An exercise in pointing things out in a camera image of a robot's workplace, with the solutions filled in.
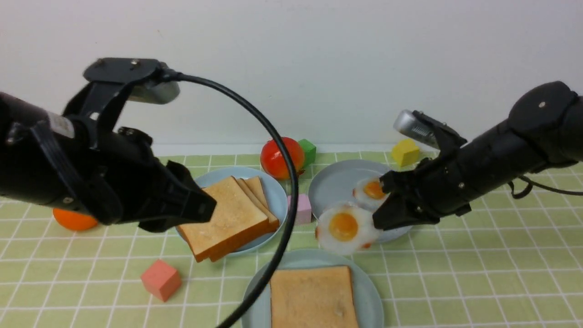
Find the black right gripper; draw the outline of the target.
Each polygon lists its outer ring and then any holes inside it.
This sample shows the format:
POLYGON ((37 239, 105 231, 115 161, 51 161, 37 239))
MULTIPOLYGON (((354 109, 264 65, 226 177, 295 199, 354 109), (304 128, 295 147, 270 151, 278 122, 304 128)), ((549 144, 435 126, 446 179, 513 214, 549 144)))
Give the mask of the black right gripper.
POLYGON ((427 169, 429 164, 424 159, 414 170, 389 171, 380 178, 388 198, 373 213, 376 229, 438 224, 443 217, 471 212, 471 200, 448 180, 447 167, 427 169))

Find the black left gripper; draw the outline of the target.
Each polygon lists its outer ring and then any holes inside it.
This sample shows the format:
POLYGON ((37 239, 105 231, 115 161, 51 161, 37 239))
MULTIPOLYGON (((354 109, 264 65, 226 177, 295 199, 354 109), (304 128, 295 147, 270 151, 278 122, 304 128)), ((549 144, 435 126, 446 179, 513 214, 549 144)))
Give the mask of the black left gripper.
POLYGON ((137 222, 149 233, 206 223, 216 200, 182 164, 163 164, 145 133, 97 128, 91 118, 32 122, 32 203, 93 216, 106 225, 137 222))

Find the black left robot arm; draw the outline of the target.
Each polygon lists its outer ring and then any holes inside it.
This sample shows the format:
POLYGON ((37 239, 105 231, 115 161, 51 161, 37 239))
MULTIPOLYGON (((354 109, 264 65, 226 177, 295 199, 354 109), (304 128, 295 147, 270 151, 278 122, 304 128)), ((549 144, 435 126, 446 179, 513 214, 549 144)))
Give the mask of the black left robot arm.
POLYGON ((1 196, 154 233, 210 221, 216 200, 151 143, 137 129, 114 132, 2 93, 1 196))

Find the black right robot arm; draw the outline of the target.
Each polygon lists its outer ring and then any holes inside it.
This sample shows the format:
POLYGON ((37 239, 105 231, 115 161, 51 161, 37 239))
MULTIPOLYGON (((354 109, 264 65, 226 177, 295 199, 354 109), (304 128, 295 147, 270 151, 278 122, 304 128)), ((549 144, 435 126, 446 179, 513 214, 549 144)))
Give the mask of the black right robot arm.
MULTIPOLYGON (((390 230, 436 225, 441 218, 462 216, 470 203, 514 179, 527 188, 525 174, 564 168, 582 161, 582 98, 562 82, 540 85, 523 95, 509 117, 470 143, 427 115, 412 112, 416 125, 428 132, 440 150, 414 170, 380 177, 387 199, 373 212, 373 225, 390 230)), ((180 164, 162 165, 150 150, 151 139, 134 142, 142 152, 143 185, 125 204, 125 220, 148 232, 164 232, 183 223, 208 222, 216 202, 200 189, 180 164)))

